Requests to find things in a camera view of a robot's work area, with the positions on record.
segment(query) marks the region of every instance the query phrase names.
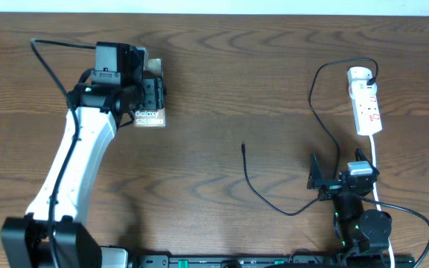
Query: black cable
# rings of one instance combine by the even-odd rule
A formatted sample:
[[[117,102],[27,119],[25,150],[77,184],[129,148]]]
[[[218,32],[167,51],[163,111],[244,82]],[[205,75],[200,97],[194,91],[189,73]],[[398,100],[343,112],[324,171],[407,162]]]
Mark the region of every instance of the black cable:
[[[316,255],[314,255],[313,252],[311,250],[309,250],[309,249],[296,249],[295,252],[292,252],[292,254],[289,256],[289,263],[290,264],[292,263],[292,258],[295,255],[297,255],[297,253],[300,252],[300,251],[309,252],[312,255],[312,257],[314,257],[314,259],[316,259],[316,261],[317,261],[318,264],[322,264],[322,262],[319,261],[319,259],[316,257]]]
[[[133,124],[133,119],[121,124],[120,127],[118,127],[118,128],[125,127],[125,126],[131,125],[131,124]]]
[[[250,187],[251,191],[257,195],[259,198],[261,198],[261,200],[265,201],[266,204],[268,204],[271,208],[273,208],[275,211],[279,212],[280,214],[286,215],[286,216],[296,216],[298,214],[301,214],[301,212],[303,212],[306,208],[310,207],[312,204],[314,204],[315,202],[319,201],[320,198],[322,197],[317,197],[316,199],[310,201],[307,205],[305,205],[303,208],[299,209],[298,211],[294,212],[294,213],[287,213],[285,211],[280,210],[279,208],[275,207],[273,204],[271,204],[269,201],[267,201],[262,195],[260,195],[260,193],[258,193],[254,187],[251,185],[250,179],[247,176],[247,169],[246,169],[246,145],[243,144],[241,145],[241,152],[243,153],[243,165],[244,165],[244,175],[246,177],[246,182],[248,184],[248,186]]]
[[[87,79],[89,79],[89,76],[92,74],[92,71],[94,71],[93,68],[88,68],[87,70],[85,70],[79,78],[79,83],[85,83],[87,81]]]
[[[337,140],[332,135],[332,133],[330,133],[327,130],[327,127],[324,126],[323,122],[320,120],[319,116],[316,114],[316,111],[312,107],[312,104],[311,104],[312,92],[314,91],[314,85],[316,83],[317,75],[319,74],[320,70],[322,70],[322,68],[324,68],[326,66],[330,66],[330,65],[339,64],[339,63],[350,63],[350,62],[354,62],[354,61],[364,61],[364,60],[371,61],[371,62],[373,62],[375,64],[375,76],[372,77],[371,79],[369,79],[369,81],[367,82],[367,85],[369,85],[369,86],[373,85],[375,83],[375,80],[377,79],[377,76],[378,76],[378,64],[377,64],[377,62],[374,59],[357,58],[357,59],[348,59],[348,60],[338,60],[338,61],[334,61],[334,62],[331,62],[331,63],[326,63],[323,66],[320,66],[319,69],[317,69],[316,75],[314,76],[314,80],[312,81],[311,91],[309,92],[309,99],[308,99],[309,107],[311,108],[311,111],[313,112],[313,114],[316,117],[316,119],[319,121],[320,126],[331,137],[332,141],[334,141],[334,143],[335,143],[335,147],[337,148],[337,163],[336,163],[335,168],[334,168],[334,175],[332,176],[332,179],[335,179],[337,177],[337,169],[339,168],[339,163],[340,163],[340,146],[339,146],[339,143],[337,142]]]
[[[389,203],[385,203],[385,202],[374,201],[374,200],[370,200],[370,199],[367,199],[367,198],[361,197],[361,196],[358,196],[358,197],[362,201],[364,201],[364,202],[369,202],[369,203],[376,204],[376,205],[382,205],[382,206],[385,206],[385,207],[388,207],[388,208],[398,209],[399,211],[408,212],[408,213],[410,213],[412,215],[415,215],[415,216],[419,217],[420,219],[424,220],[426,222],[426,224],[428,224],[428,228],[429,228],[429,219],[426,218],[425,216],[423,216],[422,214],[416,212],[416,211],[413,211],[413,210],[411,210],[409,208],[401,207],[399,205],[393,205],[393,204],[389,204]],[[426,254],[428,254],[428,252],[429,252],[429,238],[428,238],[428,242],[426,244],[425,250],[423,250],[423,253],[420,255],[420,257],[418,258],[418,260],[416,260],[415,265],[413,266],[413,268],[417,268],[420,265],[420,263],[425,258]]]
[[[64,42],[57,42],[52,40],[46,40],[46,39],[37,39],[33,38],[31,39],[31,48],[36,55],[37,59],[42,63],[45,70],[51,75],[52,79],[56,83],[57,87],[60,89],[60,91],[63,93],[64,98],[66,99],[67,105],[69,106],[69,109],[71,110],[72,117],[74,119],[74,135],[72,136],[72,143],[69,148],[69,151],[67,152],[66,158],[64,159],[64,162],[60,168],[59,174],[57,175],[56,182],[54,183],[54,189],[52,190],[52,195],[49,201],[49,215],[48,215],[48,236],[49,236],[49,246],[51,247],[51,255],[52,260],[54,262],[54,267],[59,268],[60,262],[59,258],[57,256],[57,250],[56,250],[56,240],[54,239],[54,209],[57,202],[57,194],[59,192],[60,183],[62,181],[62,178],[64,176],[64,172],[66,171],[67,164],[69,163],[69,159],[71,158],[72,152],[74,151],[75,145],[77,143],[77,140],[79,139],[79,120],[77,119],[77,115],[75,114],[75,108],[72,105],[69,96],[67,95],[66,90],[64,89],[64,86],[57,78],[56,74],[51,70],[51,67],[47,64],[47,62],[41,57],[39,54],[36,43],[45,43],[45,44],[52,44],[52,45],[62,45],[70,48],[88,48],[88,49],[95,49],[95,46],[91,45],[75,45],[75,44],[68,44]]]

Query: power strip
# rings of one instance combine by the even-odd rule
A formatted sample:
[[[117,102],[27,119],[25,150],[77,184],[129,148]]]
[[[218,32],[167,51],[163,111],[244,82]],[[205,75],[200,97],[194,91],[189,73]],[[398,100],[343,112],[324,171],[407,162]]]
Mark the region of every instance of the power strip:
[[[368,85],[372,72],[364,67],[352,67],[347,71],[347,77],[357,134],[373,135],[379,132],[382,127],[376,95],[377,84]]]

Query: cable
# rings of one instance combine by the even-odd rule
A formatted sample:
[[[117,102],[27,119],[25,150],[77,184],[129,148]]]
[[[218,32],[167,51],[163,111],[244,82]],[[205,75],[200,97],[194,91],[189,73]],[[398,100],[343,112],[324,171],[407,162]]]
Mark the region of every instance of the cable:
[[[372,77],[368,82],[367,85],[373,85],[375,83],[375,80],[377,79],[378,76],[378,64],[375,60],[373,59],[369,59],[369,58],[357,58],[357,59],[349,59],[349,60],[338,60],[338,61],[334,61],[331,63],[326,63],[323,66],[320,66],[319,69],[317,69],[316,75],[314,76],[314,80],[312,81],[312,86],[311,86],[311,91],[309,92],[309,107],[311,108],[312,113],[314,114],[314,116],[316,117],[316,119],[319,121],[320,126],[327,132],[327,134],[331,137],[332,141],[334,141],[335,143],[335,147],[337,148],[337,161],[336,161],[336,165],[334,168],[334,175],[332,176],[332,179],[335,179],[337,177],[337,169],[339,168],[339,163],[340,163],[340,146],[339,143],[337,142],[337,140],[334,138],[334,136],[332,135],[332,133],[330,133],[327,130],[327,127],[324,126],[324,124],[322,123],[322,121],[320,120],[319,116],[317,115],[316,111],[314,110],[314,108],[312,107],[311,104],[311,98],[312,98],[312,92],[314,91],[314,85],[316,83],[316,79],[317,79],[317,75],[319,74],[320,70],[322,70],[322,68],[326,67],[326,66],[330,66],[330,65],[334,65],[334,64],[339,64],[339,63],[350,63],[350,62],[354,62],[354,61],[371,61],[375,64],[375,76]]]
[[[385,202],[374,201],[374,200],[370,200],[370,199],[367,199],[367,198],[361,197],[361,196],[358,196],[358,197],[360,198],[360,200],[362,200],[364,202],[369,202],[369,203],[376,204],[376,205],[386,206],[388,208],[398,209],[399,211],[408,212],[408,213],[410,213],[410,214],[412,214],[414,216],[417,216],[420,219],[424,220],[426,222],[426,224],[428,224],[428,228],[429,228],[429,219],[426,218],[425,216],[423,216],[422,214],[416,212],[416,211],[413,211],[413,210],[408,209],[408,208],[401,207],[399,205],[392,205],[392,204],[385,203]],[[429,252],[429,238],[428,238],[428,242],[426,244],[425,250],[423,250],[423,253],[420,255],[420,257],[418,258],[418,260],[416,260],[415,265],[413,266],[413,268],[417,268],[420,265],[420,263],[423,261],[423,259],[425,259],[425,256],[426,256],[426,254],[428,252]]]
[[[370,138],[370,147],[372,151],[372,165],[374,167],[377,167],[377,156],[375,154],[375,141],[373,139],[373,134],[369,135],[369,138]],[[380,199],[378,198],[377,182],[373,183],[372,192],[373,192],[373,199],[379,202]],[[376,204],[376,207],[378,211],[381,211],[381,207],[379,204]],[[388,238],[388,255],[390,257],[390,268],[395,268],[395,254],[393,253],[392,242],[390,241],[390,238]]]
[[[261,198],[261,200],[265,201],[266,204],[268,204],[271,208],[273,208],[275,211],[279,212],[280,214],[286,215],[286,216],[296,216],[301,214],[301,212],[303,212],[306,208],[310,207],[312,204],[314,204],[315,202],[319,201],[321,197],[317,197],[316,199],[310,201],[307,205],[305,205],[303,208],[299,209],[298,211],[294,212],[294,213],[287,213],[285,211],[280,210],[279,208],[275,207],[273,204],[271,204],[269,201],[267,201],[262,195],[260,195],[260,193],[258,193],[254,187],[251,185],[250,179],[247,176],[247,169],[246,169],[246,145],[243,144],[241,145],[241,152],[243,153],[243,165],[244,165],[244,176],[246,177],[246,182],[248,184],[248,186],[250,187],[251,191],[257,195],[259,198]]]
[[[87,79],[89,79],[89,76],[92,74],[92,71],[94,71],[93,68],[88,68],[87,70],[85,70],[79,78],[79,83],[85,83],[87,81]]]
[[[289,256],[289,263],[290,264],[292,264],[292,258],[297,254],[297,252],[299,252],[299,251],[305,251],[305,252],[309,252],[311,255],[312,255],[312,257],[314,257],[314,259],[316,259],[316,262],[318,263],[318,264],[322,264],[322,262],[320,262],[319,261],[319,259],[316,257],[316,255],[314,255],[313,253],[312,253],[312,251],[310,251],[309,249],[296,249],[296,251],[295,252],[292,252],[292,254]]]
[[[120,125],[120,127],[118,127],[118,128],[126,127],[126,126],[131,125],[131,124],[133,124],[133,119],[132,119],[132,120],[130,120],[130,121],[127,121],[127,122],[125,122],[125,123],[123,123],[123,124],[121,124],[121,125]]]
[[[69,151],[67,152],[66,158],[64,159],[64,162],[60,168],[59,174],[57,175],[56,182],[54,183],[54,189],[52,190],[52,195],[50,197],[49,201],[49,215],[48,215],[48,236],[49,236],[49,246],[51,247],[51,255],[52,260],[54,262],[55,268],[60,267],[59,258],[57,256],[57,250],[56,250],[56,240],[54,239],[54,209],[57,202],[57,194],[59,192],[60,183],[62,181],[62,178],[64,176],[64,172],[66,171],[67,164],[69,163],[69,160],[71,158],[72,152],[74,152],[75,145],[77,143],[77,140],[79,139],[79,120],[77,119],[77,115],[75,114],[75,108],[72,105],[69,96],[67,95],[66,90],[64,89],[64,86],[57,78],[56,74],[51,70],[51,67],[49,67],[49,64],[41,57],[39,54],[36,43],[45,43],[45,44],[52,44],[52,45],[62,45],[70,48],[88,48],[88,49],[95,49],[95,46],[91,45],[75,45],[75,44],[68,44],[64,42],[58,42],[58,41],[52,41],[52,40],[46,40],[46,39],[37,39],[33,38],[31,39],[31,48],[36,55],[37,59],[42,63],[45,70],[51,75],[52,80],[56,83],[57,87],[60,89],[60,91],[63,93],[64,98],[66,99],[67,105],[69,106],[69,109],[71,110],[72,117],[74,119],[74,135],[72,136],[72,143],[69,148]]]

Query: small robot arm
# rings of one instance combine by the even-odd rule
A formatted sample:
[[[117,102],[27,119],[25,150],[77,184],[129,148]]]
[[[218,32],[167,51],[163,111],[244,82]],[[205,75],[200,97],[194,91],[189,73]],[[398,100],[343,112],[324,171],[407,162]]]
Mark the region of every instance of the small robot arm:
[[[49,201],[75,128],[79,128],[79,139],[60,180],[54,206],[59,262],[62,267],[125,268],[127,251],[99,247],[84,226],[98,168],[123,114],[128,113],[137,127],[165,126],[162,61],[148,59],[144,48],[98,42],[95,68],[82,74],[68,96],[79,125],[74,125],[69,110],[63,140],[39,193],[24,218],[9,217],[4,222],[3,247],[11,267],[53,267],[48,242],[44,241],[48,236]]]

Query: wooden table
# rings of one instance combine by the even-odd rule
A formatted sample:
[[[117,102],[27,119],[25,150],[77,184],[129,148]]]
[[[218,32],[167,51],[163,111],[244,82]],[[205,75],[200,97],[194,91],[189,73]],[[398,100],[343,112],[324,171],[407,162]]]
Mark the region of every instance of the wooden table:
[[[165,63],[168,126],[120,129],[102,161],[88,225],[102,245],[174,255],[339,248],[332,204],[298,217],[276,213],[246,186],[240,145],[252,183],[269,200],[287,211],[312,200],[311,153],[327,174],[335,147],[308,107],[308,90],[323,63],[353,57],[380,66],[381,199],[429,218],[429,18],[0,13],[0,228],[36,196],[66,122],[65,101],[31,52],[36,36],[130,43]],[[93,51],[41,50],[68,90],[94,65]],[[342,169],[357,147],[370,152],[368,138],[355,133],[349,66],[322,71],[313,97],[340,142]],[[386,211],[395,252],[417,258],[427,226]]]

